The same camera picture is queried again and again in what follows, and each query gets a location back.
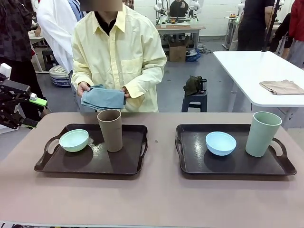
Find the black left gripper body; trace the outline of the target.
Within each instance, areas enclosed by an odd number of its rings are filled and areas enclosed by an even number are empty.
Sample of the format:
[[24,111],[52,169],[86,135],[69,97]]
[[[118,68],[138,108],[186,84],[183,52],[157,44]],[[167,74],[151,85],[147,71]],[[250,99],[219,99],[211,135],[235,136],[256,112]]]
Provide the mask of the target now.
[[8,128],[21,126],[24,117],[18,111],[21,103],[30,100],[30,87],[11,80],[0,82],[0,124]]

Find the person's right hand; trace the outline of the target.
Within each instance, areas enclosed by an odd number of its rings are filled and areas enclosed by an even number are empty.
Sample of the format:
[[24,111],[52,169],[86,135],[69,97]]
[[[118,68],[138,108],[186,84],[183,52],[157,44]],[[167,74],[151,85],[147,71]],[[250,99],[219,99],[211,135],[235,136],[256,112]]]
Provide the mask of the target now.
[[88,83],[80,82],[77,86],[77,95],[82,97],[85,91],[89,92],[90,90],[90,85]]

